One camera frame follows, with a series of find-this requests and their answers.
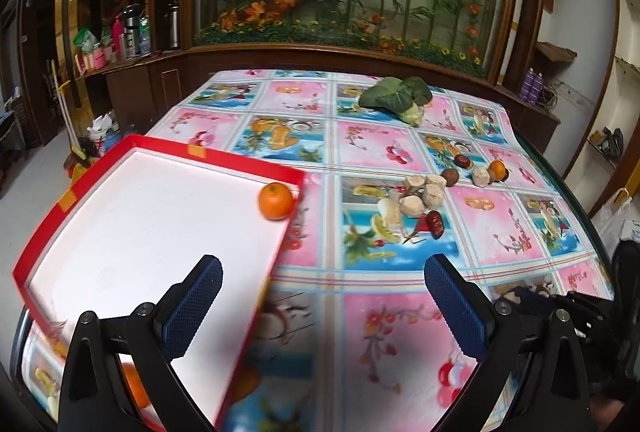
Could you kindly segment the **colourful fruit print tablecloth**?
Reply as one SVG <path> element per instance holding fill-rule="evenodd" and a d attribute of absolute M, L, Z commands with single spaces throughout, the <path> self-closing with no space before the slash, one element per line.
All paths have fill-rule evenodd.
<path fill-rule="evenodd" d="M 360 108 L 373 78 L 323 71 L 222 71 L 145 137 L 300 170 L 266 294 L 230 383 L 221 431 L 426 431 L 474 369 L 423 282 L 445 254 L 491 299 L 516 289 L 608 297 L 611 282 L 577 203 L 516 140 L 497 103 L 435 88 L 417 129 Z M 454 164 L 456 155 L 473 163 Z M 485 188 L 474 166 L 510 175 Z M 457 169 L 447 187 L 440 173 Z M 421 174 L 445 192 L 435 240 L 425 215 L 385 227 L 378 200 L 410 196 Z M 29 311 L 17 334 L 15 382 L 55 418 L 68 340 Z"/>

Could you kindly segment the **pink bottle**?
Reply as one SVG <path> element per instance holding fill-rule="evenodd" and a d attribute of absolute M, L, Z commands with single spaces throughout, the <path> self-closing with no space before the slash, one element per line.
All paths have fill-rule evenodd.
<path fill-rule="evenodd" d="M 117 60 L 125 58 L 124 50 L 122 49 L 122 40 L 124 39 L 124 26 L 122 25 L 122 16 L 118 14 L 112 24 L 112 39 L 114 53 Z"/>

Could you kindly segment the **wooden sideboard cabinet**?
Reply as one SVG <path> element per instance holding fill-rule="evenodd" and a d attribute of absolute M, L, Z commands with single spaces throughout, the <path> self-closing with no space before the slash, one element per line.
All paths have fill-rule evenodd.
<path fill-rule="evenodd" d="M 420 76 L 430 85 L 495 101 L 506 108 L 514 132 L 544 152 L 560 120 L 540 106 L 518 99 L 504 87 L 406 57 L 373 51 L 302 44 L 227 44 L 166 51 L 110 64 L 83 77 L 91 106 L 98 106 L 98 89 L 121 126 L 144 133 L 180 100 L 195 92 L 209 77 L 226 70 L 308 70 L 372 76 Z"/>

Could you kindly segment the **white bucket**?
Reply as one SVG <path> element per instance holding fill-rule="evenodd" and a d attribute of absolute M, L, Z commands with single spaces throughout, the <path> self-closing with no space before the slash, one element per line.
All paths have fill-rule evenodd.
<path fill-rule="evenodd" d="M 108 150 L 111 150 L 122 139 L 119 124 L 113 111 L 95 118 L 87 131 L 99 157 L 105 155 Z"/>

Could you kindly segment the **orange tangerine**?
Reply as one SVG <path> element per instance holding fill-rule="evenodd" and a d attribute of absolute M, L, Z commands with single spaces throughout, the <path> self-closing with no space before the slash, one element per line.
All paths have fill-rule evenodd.
<path fill-rule="evenodd" d="M 258 195 L 258 207 L 264 218 L 280 221 L 288 218 L 295 203 L 290 188 L 282 183 L 270 183 L 262 187 Z"/>
<path fill-rule="evenodd" d="M 130 392 L 134 397 L 134 402 L 139 409 L 144 409 L 151 404 L 148 394 L 139 377 L 138 371 L 133 364 L 123 363 L 122 371 L 124 371 L 125 379 L 129 386 Z"/>
<path fill-rule="evenodd" d="M 506 181 L 509 178 L 510 172 L 506 168 L 506 164 L 504 164 L 501 160 L 495 160 L 489 163 L 488 172 L 490 176 L 490 180 L 495 183 L 496 181 Z"/>

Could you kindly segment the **brown round longan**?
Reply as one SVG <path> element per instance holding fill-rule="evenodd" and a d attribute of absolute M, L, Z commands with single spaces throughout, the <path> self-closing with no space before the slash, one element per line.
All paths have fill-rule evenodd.
<path fill-rule="evenodd" d="M 460 179 L 457 169 L 445 169 L 440 173 L 440 176 L 445 179 L 447 187 L 454 187 Z"/>

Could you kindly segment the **purple bottles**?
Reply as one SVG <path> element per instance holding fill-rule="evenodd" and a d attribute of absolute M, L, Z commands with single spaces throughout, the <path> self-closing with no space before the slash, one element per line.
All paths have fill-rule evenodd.
<path fill-rule="evenodd" d="M 542 78 L 542 74 L 537 73 L 533 68 L 529 68 L 524 75 L 518 97 L 528 104 L 535 106 L 543 87 L 544 79 Z"/>

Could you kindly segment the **dark red jujube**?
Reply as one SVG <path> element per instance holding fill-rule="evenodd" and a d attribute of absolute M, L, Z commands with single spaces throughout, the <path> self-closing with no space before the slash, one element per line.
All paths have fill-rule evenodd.
<path fill-rule="evenodd" d="M 425 215 L 426 223 L 428 226 L 428 230 L 430 231 L 432 237 L 437 240 L 442 237 L 445 232 L 444 221 L 442 220 L 442 215 L 440 215 L 439 211 L 431 210 Z"/>
<path fill-rule="evenodd" d="M 456 155 L 454 157 L 454 164 L 465 170 L 469 170 L 473 166 L 471 159 L 466 155 Z"/>

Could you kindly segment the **green leafy vegetable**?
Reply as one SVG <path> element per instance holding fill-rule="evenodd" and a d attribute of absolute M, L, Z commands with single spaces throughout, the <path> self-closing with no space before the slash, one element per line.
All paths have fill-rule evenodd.
<path fill-rule="evenodd" d="M 382 110 L 401 122 L 419 127 L 423 122 L 423 107 L 433 99 L 427 84 L 418 76 L 401 80 L 384 77 L 365 90 L 358 99 L 360 108 Z"/>

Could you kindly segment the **beige yam chunk top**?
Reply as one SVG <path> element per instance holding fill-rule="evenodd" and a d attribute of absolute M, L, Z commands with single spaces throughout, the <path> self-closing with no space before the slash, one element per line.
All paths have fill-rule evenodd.
<path fill-rule="evenodd" d="M 408 175 L 404 179 L 405 189 L 408 195 L 414 195 L 425 186 L 425 176 L 421 174 Z"/>

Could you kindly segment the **steel thermos flask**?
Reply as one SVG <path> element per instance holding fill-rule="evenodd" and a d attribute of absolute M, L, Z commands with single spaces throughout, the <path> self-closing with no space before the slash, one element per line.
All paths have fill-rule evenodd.
<path fill-rule="evenodd" d="M 132 59 L 140 54 L 139 5 L 128 5 L 124 12 L 125 25 L 125 54 Z"/>

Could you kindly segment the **red white tray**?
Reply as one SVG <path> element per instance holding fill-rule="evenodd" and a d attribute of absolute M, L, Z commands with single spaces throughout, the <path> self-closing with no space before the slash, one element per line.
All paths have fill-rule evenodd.
<path fill-rule="evenodd" d="M 41 331 L 68 340 L 83 311 L 126 315 L 215 256 L 221 289 L 172 366 L 204 416 L 221 423 L 288 230 L 262 216 L 259 192 L 281 183 L 299 193 L 304 180 L 292 167 L 128 136 L 52 207 L 14 266 L 15 285 Z"/>

